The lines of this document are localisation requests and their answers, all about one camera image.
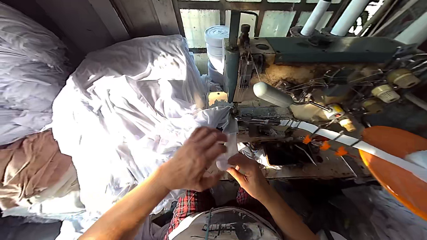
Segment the forearm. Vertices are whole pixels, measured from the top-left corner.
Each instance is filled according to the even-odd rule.
[[[317,236],[302,222],[302,218],[270,187],[268,197],[260,200],[282,230],[291,240],[317,240]]]
[[[126,194],[95,222],[80,239],[133,239],[145,218],[169,193],[161,184],[161,167]]]

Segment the white fabric roll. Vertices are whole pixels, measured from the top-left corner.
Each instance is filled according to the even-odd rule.
[[[213,47],[222,47],[223,38],[228,38],[230,28],[224,25],[215,25],[205,30],[205,41]]]
[[[222,63],[222,56],[212,56],[208,53],[209,61],[211,62],[212,66],[218,71],[218,73],[224,72],[224,64]]]
[[[214,68],[210,60],[208,60],[208,75],[213,82],[219,83],[222,86],[224,85],[224,76]]]
[[[206,44],[206,52],[212,56],[222,56],[222,47],[214,47],[209,44]]]

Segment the hand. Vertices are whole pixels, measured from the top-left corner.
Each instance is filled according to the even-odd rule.
[[[213,187],[222,176],[203,177],[212,162],[227,151],[218,142],[226,142],[227,136],[221,131],[208,127],[194,130],[184,145],[174,156],[160,166],[159,175],[162,184],[168,190],[190,189],[203,191]]]
[[[261,172],[259,164],[255,160],[238,153],[229,158],[228,163],[230,165],[236,165],[236,168],[230,167],[227,169],[227,172],[237,180],[240,186],[248,192],[249,195],[261,203],[263,203],[265,199],[268,199],[272,187],[268,184]]]

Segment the white tape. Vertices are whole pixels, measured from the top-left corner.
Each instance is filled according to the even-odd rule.
[[[303,130],[307,130],[311,133],[315,132],[318,127],[310,124],[310,123],[306,123],[306,122],[296,122],[293,120],[282,120],[280,121],[280,125],[281,126],[291,126],[291,127],[297,127],[299,129],[303,129]],[[336,137],[339,136],[338,132],[334,132],[331,130],[327,130],[327,129],[319,129],[316,132],[317,135],[323,136],[323,137],[327,137],[329,139],[335,139]],[[353,138],[353,137],[349,137],[347,135],[342,135],[341,137],[337,138],[335,140],[336,142],[345,144],[345,145],[352,145],[354,143],[356,143],[358,141],[358,139]],[[415,176],[417,176],[419,179],[423,180],[424,182],[427,182],[427,169],[420,167],[416,164],[413,164],[411,162],[405,161],[401,158],[398,158],[396,156],[393,156],[389,153],[386,153],[383,150],[380,150],[364,141],[360,141],[357,144],[355,144],[353,147],[360,149],[364,152],[370,153],[374,156],[377,156],[379,158],[382,158],[388,162],[393,163],[394,165],[397,165],[407,171],[412,172]]]

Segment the left hand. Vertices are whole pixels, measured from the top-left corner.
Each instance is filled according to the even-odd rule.
[[[218,143],[226,141],[227,136],[217,129],[197,128],[175,155],[160,166],[161,183],[168,190],[190,189],[201,192],[213,187],[222,173],[210,177],[203,177],[203,174],[220,154],[227,151],[224,145]]]

